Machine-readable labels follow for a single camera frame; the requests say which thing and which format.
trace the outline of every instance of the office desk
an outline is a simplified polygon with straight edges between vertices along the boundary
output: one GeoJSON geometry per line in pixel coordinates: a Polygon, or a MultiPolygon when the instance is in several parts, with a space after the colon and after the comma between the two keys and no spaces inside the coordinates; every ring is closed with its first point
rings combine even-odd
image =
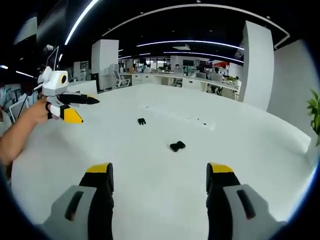
{"type": "Polygon", "coordinates": [[[122,73],[121,75],[131,76],[132,83],[134,82],[134,78],[139,79],[141,81],[141,83],[143,83],[142,78],[149,76],[149,77],[154,77],[157,79],[170,79],[171,82],[173,79],[182,79],[182,87],[184,87],[184,84],[187,85],[190,81],[191,82],[197,81],[197,82],[200,82],[198,90],[201,92],[206,92],[208,85],[214,85],[216,87],[227,88],[227,89],[230,89],[233,91],[238,91],[238,87],[235,84],[230,84],[230,83],[226,83],[226,82],[211,81],[211,80],[203,79],[203,78],[199,78],[199,77],[190,77],[190,76],[184,76],[184,75],[172,74],[172,73],[134,73],[134,74],[122,73]]]}
{"type": "Polygon", "coordinates": [[[115,240],[207,239],[208,162],[233,168],[278,221],[291,214],[310,175],[308,136],[248,104],[156,84],[97,98],[77,109],[83,124],[38,125],[13,163],[12,192],[33,223],[50,215],[87,168],[104,162],[113,163],[115,240]],[[186,147],[173,152],[177,141],[186,147]]]}

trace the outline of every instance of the black cable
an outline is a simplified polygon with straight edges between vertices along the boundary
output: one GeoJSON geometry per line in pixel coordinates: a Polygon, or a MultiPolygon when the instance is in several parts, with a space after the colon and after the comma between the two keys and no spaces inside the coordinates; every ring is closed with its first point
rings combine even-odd
{"type": "Polygon", "coordinates": [[[19,114],[18,114],[18,117],[16,118],[16,120],[18,120],[18,118],[19,118],[19,116],[20,116],[20,114],[21,114],[22,108],[24,107],[27,98],[28,98],[28,95],[25,97],[25,99],[24,99],[24,101],[23,101],[23,103],[22,103],[22,106],[21,106],[21,108],[20,108],[20,111],[19,111],[19,114]]]}

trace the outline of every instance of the human arm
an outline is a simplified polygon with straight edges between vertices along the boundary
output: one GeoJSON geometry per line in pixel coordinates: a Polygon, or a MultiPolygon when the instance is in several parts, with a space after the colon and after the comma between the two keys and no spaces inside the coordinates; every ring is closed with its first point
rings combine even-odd
{"type": "Polygon", "coordinates": [[[47,121],[46,102],[47,99],[42,98],[28,108],[0,138],[0,161],[3,165],[14,161],[36,125],[47,121]]]}

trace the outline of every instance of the office chair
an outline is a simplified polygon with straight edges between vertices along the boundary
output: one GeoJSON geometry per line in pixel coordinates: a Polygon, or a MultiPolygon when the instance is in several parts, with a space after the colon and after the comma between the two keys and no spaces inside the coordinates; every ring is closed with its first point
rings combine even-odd
{"type": "Polygon", "coordinates": [[[128,87],[130,84],[130,79],[124,79],[124,76],[121,76],[118,71],[114,71],[115,78],[117,79],[115,85],[118,88],[128,87]]]}
{"type": "Polygon", "coordinates": [[[29,108],[28,99],[25,102],[24,102],[24,100],[23,101],[18,101],[16,103],[12,104],[9,107],[9,112],[10,112],[10,114],[12,116],[12,120],[13,120],[14,123],[18,119],[18,115],[19,115],[21,107],[22,107],[22,110],[21,110],[20,116],[25,110],[27,110],[27,108],[29,108]]]}
{"type": "Polygon", "coordinates": [[[173,69],[173,73],[176,75],[183,75],[184,70],[182,68],[175,68],[175,69],[173,69]]]}
{"type": "Polygon", "coordinates": [[[197,72],[195,74],[195,77],[196,78],[199,78],[199,79],[206,79],[207,78],[207,75],[204,73],[204,72],[197,72]]]}

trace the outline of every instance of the black ceiling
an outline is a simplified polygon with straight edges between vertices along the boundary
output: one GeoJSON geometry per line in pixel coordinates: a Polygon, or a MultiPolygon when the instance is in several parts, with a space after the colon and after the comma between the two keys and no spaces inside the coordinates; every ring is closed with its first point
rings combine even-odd
{"type": "MultiPolygon", "coordinates": [[[[38,17],[38,23],[43,20],[51,9],[57,4],[57,0],[35,1],[35,4],[25,5],[26,12],[24,17],[34,15],[38,17]]],[[[77,16],[85,9],[91,0],[68,0],[67,24],[64,32],[59,36],[66,39],[77,16]]],[[[273,43],[277,43],[286,35],[276,27],[248,14],[223,8],[215,7],[184,7],[170,9],[133,20],[102,37],[104,33],[115,26],[139,16],[141,13],[186,4],[196,4],[196,0],[100,0],[91,11],[85,16],[69,44],[63,49],[61,65],[71,65],[75,61],[85,61],[91,58],[92,44],[99,39],[119,40],[121,56],[138,56],[139,54],[152,53],[148,55],[164,56],[163,52],[178,52],[172,48],[172,43],[149,45],[136,47],[139,44],[172,41],[172,40],[201,40],[239,46],[242,41],[242,32],[245,21],[251,21],[269,28],[272,32],[273,43]]],[[[252,2],[235,0],[201,0],[201,4],[217,4],[231,6],[246,11],[250,11],[262,17],[270,17],[270,20],[288,31],[291,35],[289,40],[280,47],[303,37],[301,28],[302,17],[300,5],[281,4],[279,1],[252,2]]],[[[204,43],[187,43],[192,52],[214,54],[233,58],[237,51],[236,48],[218,46],[204,43]]],[[[23,47],[13,51],[16,59],[23,55],[30,55],[29,48],[23,47]]],[[[7,59],[0,58],[0,64],[5,64],[7,59]]],[[[17,69],[27,72],[34,71],[35,65],[31,65],[30,59],[19,61],[17,69]]]]}

